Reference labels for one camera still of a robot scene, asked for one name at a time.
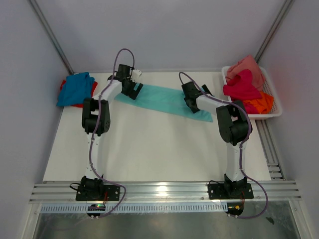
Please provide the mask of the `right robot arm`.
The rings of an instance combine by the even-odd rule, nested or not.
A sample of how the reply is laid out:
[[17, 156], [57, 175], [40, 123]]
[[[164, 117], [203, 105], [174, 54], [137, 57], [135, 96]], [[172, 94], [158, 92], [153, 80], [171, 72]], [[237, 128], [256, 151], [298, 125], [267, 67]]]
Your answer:
[[207, 111], [216, 115], [219, 134], [227, 146], [227, 168], [224, 181], [209, 181], [208, 195], [214, 199], [252, 199], [253, 193], [248, 178], [244, 173], [243, 163], [247, 136], [252, 130], [251, 123], [243, 109], [241, 101], [225, 102], [209, 94], [207, 86], [197, 89], [194, 82], [182, 84], [186, 105], [193, 113]]

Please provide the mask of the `teal t shirt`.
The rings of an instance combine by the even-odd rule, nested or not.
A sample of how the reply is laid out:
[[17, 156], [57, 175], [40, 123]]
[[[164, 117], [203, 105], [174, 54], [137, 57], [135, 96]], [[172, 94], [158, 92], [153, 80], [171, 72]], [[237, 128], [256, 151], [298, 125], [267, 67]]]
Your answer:
[[144, 85], [135, 100], [120, 93], [115, 100], [148, 110], [173, 114], [193, 120], [213, 122], [211, 113], [200, 110], [193, 113], [184, 101], [182, 90]]

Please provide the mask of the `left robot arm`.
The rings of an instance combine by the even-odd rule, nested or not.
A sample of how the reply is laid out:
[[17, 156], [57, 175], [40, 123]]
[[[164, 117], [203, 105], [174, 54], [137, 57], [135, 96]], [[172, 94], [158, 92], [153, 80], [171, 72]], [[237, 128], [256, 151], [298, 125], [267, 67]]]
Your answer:
[[119, 200], [120, 187], [105, 185], [103, 144], [111, 125], [110, 103], [123, 93], [135, 100], [143, 84], [137, 80], [142, 72], [133, 66], [120, 64], [107, 79], [106, 87], [91, 98], [85, 98], [82, 109], [82, 127], [87, 135], [89, 162], [78, 188], [76, 201]]

